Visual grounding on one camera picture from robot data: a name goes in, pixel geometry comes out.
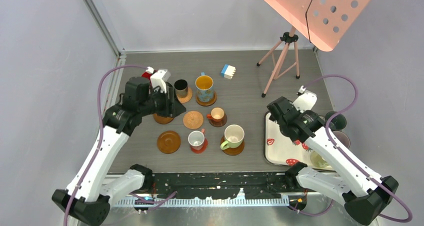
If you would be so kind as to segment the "woven rattan coaster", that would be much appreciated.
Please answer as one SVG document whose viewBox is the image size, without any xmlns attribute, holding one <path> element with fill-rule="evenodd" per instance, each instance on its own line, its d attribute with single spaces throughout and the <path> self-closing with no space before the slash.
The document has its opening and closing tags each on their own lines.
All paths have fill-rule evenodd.
<svg viewBox="0 0 424 226">
<path fill-rule="evenodd" d="M 183 116 L 183 125 L 191 130 L 199 129 L 204 123 L 204 117 L 199 111 L 189 111 Z"/>
<path fill-rule="evenodd" d="M 189 102 L 192 97 L 193 97 L 193 90 L 190 87 L 187 88 L 187 94 L 184 97 L 177 95 L 177 99 L 182 104 Z"/>
</svg>

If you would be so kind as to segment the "small white cup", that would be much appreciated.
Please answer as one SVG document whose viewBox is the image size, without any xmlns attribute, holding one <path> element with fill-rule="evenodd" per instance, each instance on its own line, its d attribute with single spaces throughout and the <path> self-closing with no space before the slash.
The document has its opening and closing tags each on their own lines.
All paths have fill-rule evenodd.
<svg viewBox="0 0 424 226">
<path fill-rule="evenodd" d="M 192 131 L 187 140 L 192 151 L 200 151 L 206 145 L 205 129 Z"/>
</svg>

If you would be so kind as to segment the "small orange cup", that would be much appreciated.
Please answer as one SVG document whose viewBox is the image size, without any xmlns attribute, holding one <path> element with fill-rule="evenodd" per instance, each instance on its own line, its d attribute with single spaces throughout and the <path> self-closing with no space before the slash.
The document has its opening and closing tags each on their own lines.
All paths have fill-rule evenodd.
<svg viewBox="0 0 424 226">
<path fill-rule="evenodd" d="M 225 115 L 225 111 L 222 108 L 215 107 L 206 115 L 206 118 L 214 124 L 220 124 L 224 122 Z"/>
</svg>

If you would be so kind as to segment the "black small cup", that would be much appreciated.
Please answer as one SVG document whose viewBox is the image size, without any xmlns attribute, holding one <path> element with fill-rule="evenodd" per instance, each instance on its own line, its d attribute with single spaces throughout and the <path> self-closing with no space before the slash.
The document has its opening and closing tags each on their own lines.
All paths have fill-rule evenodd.
<svg viewBox="0 0 424 226">
<path fill-rule="evenodd" d="M 188 96 L 188 82 L 185 79 L 176 80 L 173 86 L 177 97 L 185 98 Z"/>
</svg>

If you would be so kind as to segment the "black floral mug red inside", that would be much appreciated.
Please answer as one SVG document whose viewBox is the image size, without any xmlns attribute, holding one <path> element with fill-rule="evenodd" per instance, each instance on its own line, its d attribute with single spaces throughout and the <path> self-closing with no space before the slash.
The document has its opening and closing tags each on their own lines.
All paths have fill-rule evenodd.
<svg viewBox="0 0 424 226">
<path fill-rule="evenodd" d="M 151 76 L 152 76 L 152 75 L 153 75 L 153 72 L 145 71 L 145 72 L 141 75 L 141 77 L 143 77 L 143 78 L 146 78 L 146 79 L 150 80 L 150 78 L 151 78 Z"/>
</svg>

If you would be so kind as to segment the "red apple paper coaster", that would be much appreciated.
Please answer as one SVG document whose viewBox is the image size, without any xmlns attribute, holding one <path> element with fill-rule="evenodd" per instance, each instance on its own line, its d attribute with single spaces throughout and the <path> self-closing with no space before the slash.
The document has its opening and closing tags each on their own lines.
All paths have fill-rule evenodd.
<svg viewBox="0 0 424 226">
<path fill-rule="evenodd" d="M 204 139 L 202 146 L 191 146 L 190 150 L 195 154 L 201 154 L 207 149 L 208 143 L 209 143 L 208 140 Z"/>
</svg>

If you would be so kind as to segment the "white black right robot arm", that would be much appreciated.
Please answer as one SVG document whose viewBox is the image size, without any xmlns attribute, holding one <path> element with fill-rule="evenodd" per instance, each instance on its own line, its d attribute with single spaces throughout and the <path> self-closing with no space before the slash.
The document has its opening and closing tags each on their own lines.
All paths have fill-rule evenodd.
<svg viewBox="0 0 424 226">
<path fill-rule="evenodd" d="M 310 189 L 343 205 L 356 222 L 368 226 L 390 204 L 399 186 L 392 176 L 382 177 L 353 155 L 325 128 L 325 121 L 310 109 L 302 109 L 285 97 L 267 106 L 279 132 L 299 140 L 317 152 L 339 174 L 330 176 L 297 162 L 285 172 L 291 191 Z"/>
</svg>

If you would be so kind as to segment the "cream green mug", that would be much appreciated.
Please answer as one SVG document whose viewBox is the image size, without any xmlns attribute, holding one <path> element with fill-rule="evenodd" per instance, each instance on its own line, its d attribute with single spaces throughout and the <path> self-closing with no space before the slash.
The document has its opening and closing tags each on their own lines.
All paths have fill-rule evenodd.
<svg viewBox="0 0 424 226">
<path fill-rule="evenodd" d="M 231 124 L 224 130 L 224 142 L 220 144 L 221 150 L 238 148 L 245 137 L 244 129 L 237 124 Z"/>
</svg>

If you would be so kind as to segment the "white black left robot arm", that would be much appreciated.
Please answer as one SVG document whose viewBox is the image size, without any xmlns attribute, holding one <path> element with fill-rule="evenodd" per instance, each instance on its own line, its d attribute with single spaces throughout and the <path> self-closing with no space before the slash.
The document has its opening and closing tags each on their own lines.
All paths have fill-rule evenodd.
<svg viewBox="0 0 424 226">
<path fill-rule="evenodd" d="M 153 171 L 139 164 L 103 185 L 118 152 L 143 117 L 156 114 L 175 118 L 187 110 L 179 102 L 171 83 L 154 86 L 153 81 L 153 77 L 132 77 L 119 102 L 105 111 L 97 139 L 83 166 L 65 189 L 56 189 L 51 197 L 66 217 L 89 226 L 100 226 L 119 200 L 134 191 L 148 193 L 153 188 Z"/>
</svg>

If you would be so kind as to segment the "blue butterfly plate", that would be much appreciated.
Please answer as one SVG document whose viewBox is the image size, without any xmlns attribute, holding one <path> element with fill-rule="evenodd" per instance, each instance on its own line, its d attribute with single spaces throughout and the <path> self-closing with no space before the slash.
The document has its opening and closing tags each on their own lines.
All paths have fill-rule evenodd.
<svg viewBox="0 0 424 226">
<path fill-rule="evenodd" d="M 202 103 L 210 102 L 214 98 L 214 81 L 204 72 L 195 80 L 197 88 L 196 97 Z"/>
</svg>

